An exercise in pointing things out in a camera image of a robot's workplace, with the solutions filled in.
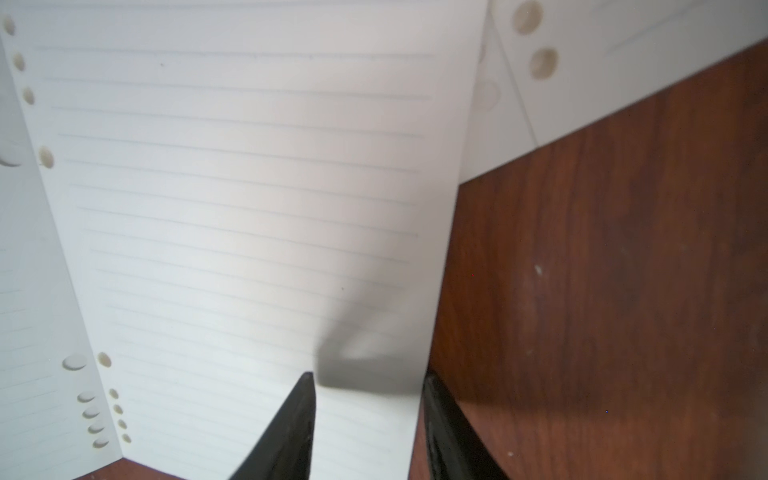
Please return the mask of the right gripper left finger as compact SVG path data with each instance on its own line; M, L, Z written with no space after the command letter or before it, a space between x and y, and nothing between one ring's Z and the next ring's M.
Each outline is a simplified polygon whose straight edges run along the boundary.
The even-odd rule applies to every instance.
M309 479L315 419L314 375L305 372L231 479Z

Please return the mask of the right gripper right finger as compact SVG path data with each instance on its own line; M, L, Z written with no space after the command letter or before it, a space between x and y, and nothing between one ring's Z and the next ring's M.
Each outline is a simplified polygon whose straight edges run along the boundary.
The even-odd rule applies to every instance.
M423 413L431 479L509 479L432 370L424 379Z

